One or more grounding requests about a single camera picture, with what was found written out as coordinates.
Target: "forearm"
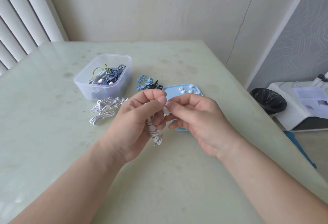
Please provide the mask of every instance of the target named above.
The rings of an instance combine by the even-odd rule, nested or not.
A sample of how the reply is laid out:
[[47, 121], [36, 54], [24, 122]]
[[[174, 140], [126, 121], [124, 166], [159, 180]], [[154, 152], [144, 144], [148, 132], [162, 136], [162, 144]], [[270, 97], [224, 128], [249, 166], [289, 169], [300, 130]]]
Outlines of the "forearm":
[[96, 142], [11, 223], [90, 223], [122, 166]]
[[327, 223], [328, 206], [248, 141], [223, 161], [266, 223]]

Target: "fingernail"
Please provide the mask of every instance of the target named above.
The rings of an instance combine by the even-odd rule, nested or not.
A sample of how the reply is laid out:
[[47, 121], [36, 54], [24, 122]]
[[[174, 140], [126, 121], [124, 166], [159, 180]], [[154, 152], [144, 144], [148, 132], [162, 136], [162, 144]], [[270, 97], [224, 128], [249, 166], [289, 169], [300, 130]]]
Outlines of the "fingernail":
[[165, 103], [166, 102], [166, 97], [165, 96], [161, 96], [157, 99], [160, 103]]

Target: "blue tray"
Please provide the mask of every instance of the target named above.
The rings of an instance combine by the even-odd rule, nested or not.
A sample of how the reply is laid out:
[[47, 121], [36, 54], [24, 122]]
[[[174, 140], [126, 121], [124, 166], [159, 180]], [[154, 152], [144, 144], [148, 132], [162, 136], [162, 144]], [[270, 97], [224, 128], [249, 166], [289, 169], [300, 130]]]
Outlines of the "blue tray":
[[[192, 89], [193, 90], [192, 94], [196, 94], [197, 92], [199, 92], [199, 95], [203, 95], [197, 86], [192, 85], [193, 87], [191, 88], [191, 87], [189, 87], [189, 85], [192, 85], [192, 84], [180, 84], [180, 85], [168, 86], [168, 87], [163, 88], [163, 90], [166, 92], [166, 99], [169, 100], [173, 97], [182, 95], [183, 93], [181, 93], [181, 90], [179, 89], [179, 87], [182, 87], [186, 91], [185, 94], [188, 94], [188, 91], [190, 89]], [[180, 127], [177, 127], [175, 130], [188, 131], [187, 129], [180, 128]]]

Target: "table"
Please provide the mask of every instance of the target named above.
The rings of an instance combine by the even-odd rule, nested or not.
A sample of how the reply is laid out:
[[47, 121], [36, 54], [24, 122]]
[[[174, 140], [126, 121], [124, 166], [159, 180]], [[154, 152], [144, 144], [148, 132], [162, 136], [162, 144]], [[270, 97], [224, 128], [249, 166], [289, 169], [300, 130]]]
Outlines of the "table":
[[[45, 43], [0, 78], [0, 222], [55, 181], [108, 127], [89, 123], [94, 102], [73, 77], [100, 53], [130, 55], [137, 93], [146, 74], [164, 86], [191, 83], [228, 120], [318, 197], [328, 185], [202, 41]], [[93, 223], [263, 223], [238, 185], [189, 132], [165, 128], [119, 172]]]

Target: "paper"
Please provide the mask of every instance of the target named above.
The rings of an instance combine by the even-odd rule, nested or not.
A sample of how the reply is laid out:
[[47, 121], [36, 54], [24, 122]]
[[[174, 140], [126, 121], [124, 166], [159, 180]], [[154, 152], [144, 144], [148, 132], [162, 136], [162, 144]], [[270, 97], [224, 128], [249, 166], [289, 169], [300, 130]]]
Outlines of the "paper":
[[328, 119], [328, 96], [323, 88], [294, 88], [294, 91], [313, 116]]

